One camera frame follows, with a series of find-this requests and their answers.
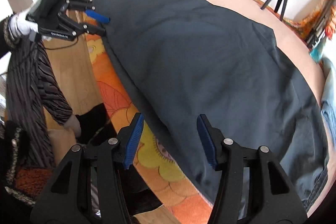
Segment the left striped sleeve forearm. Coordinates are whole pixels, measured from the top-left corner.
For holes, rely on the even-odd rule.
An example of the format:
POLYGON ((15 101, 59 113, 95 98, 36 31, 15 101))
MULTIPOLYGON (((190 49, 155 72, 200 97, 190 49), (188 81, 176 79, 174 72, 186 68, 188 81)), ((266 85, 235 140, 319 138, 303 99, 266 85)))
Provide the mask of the left striped sleeve forearm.
POLYGON ((9 18, 1 21, 1 56, 11 54, 6 77, 7 116, 29 135, 26 164, 50 168, 55 159, 45 112, 76 137, 81 135, 80 122, 60 90, 42 39, 32 42, 27 35, 14 40, 9 18))

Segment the left gloved hand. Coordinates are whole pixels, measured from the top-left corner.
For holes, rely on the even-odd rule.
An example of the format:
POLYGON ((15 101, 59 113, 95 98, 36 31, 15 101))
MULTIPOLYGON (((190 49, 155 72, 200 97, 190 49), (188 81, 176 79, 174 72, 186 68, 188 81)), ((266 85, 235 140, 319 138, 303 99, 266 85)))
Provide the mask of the left gloved hand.
POLYGON ((26 19, 29 9, 23 10, 17 14, 13 14, 9 18, 8 29, 11 38, 14 40, 20 39, 29 35, 31 32, 39 33, 38 25, 26 19))

